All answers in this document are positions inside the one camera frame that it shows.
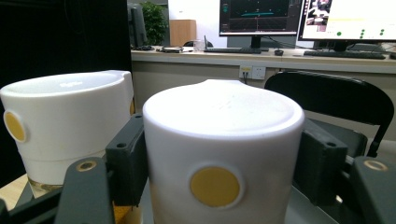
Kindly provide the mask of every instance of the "keyboard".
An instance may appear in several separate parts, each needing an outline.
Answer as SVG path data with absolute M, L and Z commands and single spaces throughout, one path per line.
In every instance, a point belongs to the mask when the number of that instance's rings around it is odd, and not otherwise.
M 261 49 L 241 48 L 241 49 L 205 49 L 208 53 L 245 53 L 245 54 L 261 54 Z
M 306 50 L 305 56 L 334 57 L 334 58 L 357 58 L 357 59 L 385 59 L 385 56 L 376 52 L 350 52 L 350 51 L 313 51 Z

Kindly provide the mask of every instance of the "power outlet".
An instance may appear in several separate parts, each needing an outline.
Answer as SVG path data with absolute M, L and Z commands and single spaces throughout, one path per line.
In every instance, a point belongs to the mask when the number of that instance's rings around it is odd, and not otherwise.
M 239 77 L 240 78 L 251 78 L 251 66 L 240 65 L 239 66 Z
M 265 70 L 266 70 L 266 67 L 253 66 L 252 71 L 251 71 L 251 78 L 265 80 Z

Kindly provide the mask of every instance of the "chair backrest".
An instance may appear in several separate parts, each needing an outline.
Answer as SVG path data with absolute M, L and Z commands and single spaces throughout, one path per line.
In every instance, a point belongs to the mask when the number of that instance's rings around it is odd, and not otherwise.
M 268 78 L 264 88 L 288 96 L 308 111 L 379 125 L 367 153 L 371 157 L 376 157 L 393 118 L 390 98 L 378 87 L 356 78 L 290 71 Z

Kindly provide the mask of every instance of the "yellow dot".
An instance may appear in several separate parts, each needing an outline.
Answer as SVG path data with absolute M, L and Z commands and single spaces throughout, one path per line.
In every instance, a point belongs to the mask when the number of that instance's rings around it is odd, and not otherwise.
M 239 183 L 235 175 L 220 167 L 204 168 L 192 177 L 190 188 L 195 198 L 211 207 L 226 206 L 238 197 Z
M 23 142 L 26 138 L 26 135 L 23 130 L 23 126 L 21 125 L 18 118 L 14 114 L 10 112 L 6 112 L 4 120 L 5 120 L 5 124 L 7 125 L 9 133 L 16 140 Z

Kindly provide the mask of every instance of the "white desk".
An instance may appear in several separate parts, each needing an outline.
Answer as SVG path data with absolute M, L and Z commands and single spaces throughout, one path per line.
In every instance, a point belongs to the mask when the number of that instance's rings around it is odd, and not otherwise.
M 199 83 L 210 78 L 238 80 L 240 65 L 265 66 L 266 78 L 278 71 L 290 69 L 364 79 L 386 92 L 396 105 L 396 60 L 305 57 L 303 49 L 284 49 L 284 51 L 283 56 L 275 56 L 274 49 L 262 52 L 260 55 L 133 51 L 136 110 L 140 112 L 147 99 L 159 91 Z M 265 80 L 249 79 L 247 84 L 263 88 Z M 376 127 L 361 126 L 342 120 L 327 119 L 327 121 L 362 130 L 369 138 L 373 137 L 376 131 Z M 384 139 L 396 141 L 396 119 L 393 119 Z

